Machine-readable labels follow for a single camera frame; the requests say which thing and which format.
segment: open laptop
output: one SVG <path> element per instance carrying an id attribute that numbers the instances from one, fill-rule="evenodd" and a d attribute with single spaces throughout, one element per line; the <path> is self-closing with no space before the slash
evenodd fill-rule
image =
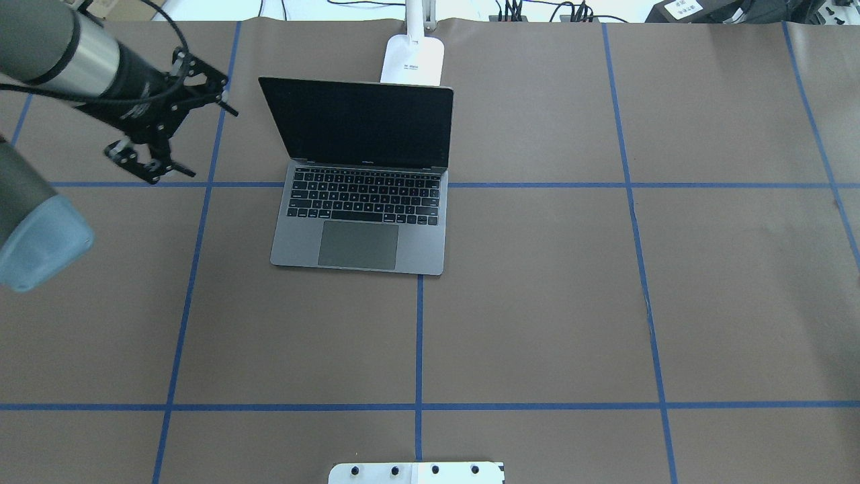
<path id="1" fill-rule="evenodd" d="M 291 158 L 272 264 L 441 274 L 453 91 L 259 80 Z"/>

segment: spacebar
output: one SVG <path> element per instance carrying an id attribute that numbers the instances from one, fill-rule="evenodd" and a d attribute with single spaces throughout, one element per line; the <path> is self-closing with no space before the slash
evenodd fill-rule
<path id="1" fill-rule="evenodd" d="M 346 212 L 344 210 L 333 210 L 331 218 L 340 220 L 360 220 L 362 222 L 381 222 L 382 214 L 370 212 Z"/>

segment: white label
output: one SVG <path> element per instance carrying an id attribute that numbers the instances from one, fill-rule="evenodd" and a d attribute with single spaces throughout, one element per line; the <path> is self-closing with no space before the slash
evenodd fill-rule
<path id="1" fill-rule="evenodd" d="M 695 14 L 699 10 L 703 10 L 702 5 L 699 5 L 696 0 L 676 0 L 664 6 L 675 17 L 675 20 L 681 20 L 684 17 Z"/>

